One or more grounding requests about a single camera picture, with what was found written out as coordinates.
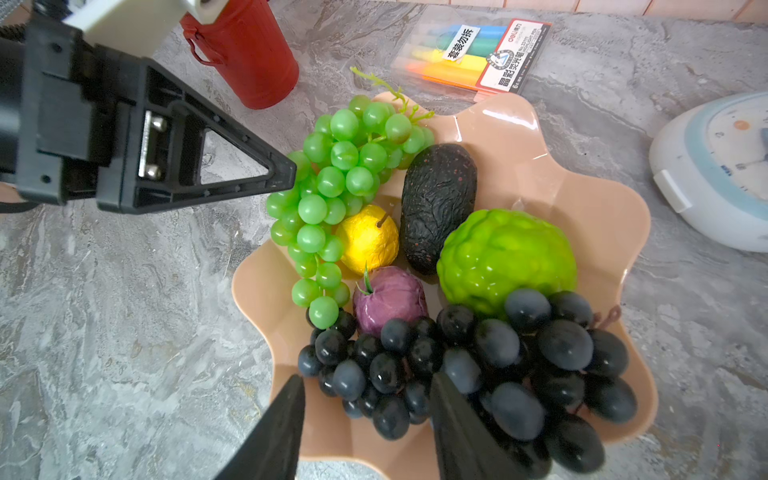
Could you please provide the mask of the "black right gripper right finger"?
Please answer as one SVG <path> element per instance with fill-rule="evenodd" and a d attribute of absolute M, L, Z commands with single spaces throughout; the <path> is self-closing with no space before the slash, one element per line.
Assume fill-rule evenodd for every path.
<path fill-rule="evenodd" d="M 430 412 L 441 479 L 526 479 L 444 373 L 432 377 Z"/>

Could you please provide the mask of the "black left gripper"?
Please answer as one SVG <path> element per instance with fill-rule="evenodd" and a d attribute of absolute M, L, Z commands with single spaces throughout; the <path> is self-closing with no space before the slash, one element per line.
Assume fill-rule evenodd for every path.
<path fill-rule="evenodd" d="M 24 33 L 1 42 L 1 179 L 24 201 L 140 215 L 294 186 L 293 161 L 157 62 L 107 58 L 40 14 Z M 209 133 L 265 173 L 203 182 Z"/>

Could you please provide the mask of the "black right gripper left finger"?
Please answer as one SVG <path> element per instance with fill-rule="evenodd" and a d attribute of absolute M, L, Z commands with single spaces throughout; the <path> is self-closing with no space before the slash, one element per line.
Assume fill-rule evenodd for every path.
<path fill-rule="evenodd" d="M 294 374 L 215 479 L 294 479 L 305 407 L 304 381 Z"/>

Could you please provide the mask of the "black fake grape bunch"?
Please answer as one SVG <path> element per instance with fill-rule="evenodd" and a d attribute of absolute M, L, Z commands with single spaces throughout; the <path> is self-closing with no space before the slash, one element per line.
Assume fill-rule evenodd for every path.
<path fill-rule="evenodd" d="M 387 440 L 431 419 L 432 380 L 446 375 L 527 479 L 545 478 L 554 465 L 580 474 L 602 467 L 604 444 L 581 412 L 632 420 L 638 402 L 623 377 L 628 365 L 625 343 L 584 297 L 532 289 L 510 293 L 501 318 L 450 304 L 433 318 L 387 316 L 379 333 L 340 311 L 297 359 L 301 375 Z"/>

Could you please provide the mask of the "purple fake fig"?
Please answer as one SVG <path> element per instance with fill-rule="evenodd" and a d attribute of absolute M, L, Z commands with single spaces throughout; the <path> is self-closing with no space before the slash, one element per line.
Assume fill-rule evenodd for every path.
<path fill-rule="evenodd" d="M 391 319 L 413 322 L 429 315 L 422 282 L 396 266 L 378 268 L 359 280 L 353 309 L 359 332 L 375 337 Z"/>

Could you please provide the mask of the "green fake grape bunch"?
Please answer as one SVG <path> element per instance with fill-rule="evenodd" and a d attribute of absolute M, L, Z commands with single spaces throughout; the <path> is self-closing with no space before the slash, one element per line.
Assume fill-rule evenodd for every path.
<path fill-rule="evenodd" d="M 302 148 L 288 155 L 297 167 L 294 186 L 266 201 L 275 220 L 271 239 L 287 250 L 299 276 L 292 301 L 318 329 L 338 320 L 352 296 L 343 280 L 349 269 L 341 261 L 343 244 L 336 228 L 363 207 L 375 205 L 393 173 L 406 169 L 434 142 L 424 125 L 431 112 L 411 103 L 401 88 L 359 69 L 353 72 L 385 89 L 390 100 L 357 95 L 347 107 L 321 116 Z"/>

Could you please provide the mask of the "green bumpy fake fruit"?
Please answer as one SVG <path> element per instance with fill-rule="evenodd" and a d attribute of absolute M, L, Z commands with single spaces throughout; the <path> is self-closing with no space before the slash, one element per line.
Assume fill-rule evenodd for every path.
<path fill-rule="evenodd" d="M 503 317 L 521 288 L 545 296 L 575 290 L 578 267 L 557 226 L 524 211 L 477 210 L 445 240 L 437 275 L 446 300 L 476 314 Z"/>

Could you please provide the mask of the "yellow fake lemon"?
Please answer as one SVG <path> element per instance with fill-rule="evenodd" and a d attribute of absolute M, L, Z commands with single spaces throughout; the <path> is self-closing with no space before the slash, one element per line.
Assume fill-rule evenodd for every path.
<path fill-rule="evenodd" d="M 367 205 L 343 220 L 335 234 L 343 244 L 342 263 L 357 275 L 391 265 L 399 253 L 398 228 L 377 205 Z"/>

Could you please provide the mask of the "dark fake avocado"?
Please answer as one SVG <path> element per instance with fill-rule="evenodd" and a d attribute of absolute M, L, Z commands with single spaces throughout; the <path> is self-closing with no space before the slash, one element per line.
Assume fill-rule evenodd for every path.
<path fill-rule="evenodd" d="M 478 171 L 459 144 L 432 145 L 408 167 L 401 196 L 400 247 L 409 265 L 431 276 L 448 236 L 474 211 Z"/>

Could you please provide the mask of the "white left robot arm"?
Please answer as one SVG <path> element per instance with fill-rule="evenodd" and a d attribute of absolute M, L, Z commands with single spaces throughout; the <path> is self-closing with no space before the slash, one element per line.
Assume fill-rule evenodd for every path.
<path fill-rule="evenodd" d="M 152 55 L 176 26 L 251 109 L 298 64 L 265 1 L 37 1 L 1 42 L 1 210 L 94 199 L 146 214 L 284 192 L 297 166 Z"/>

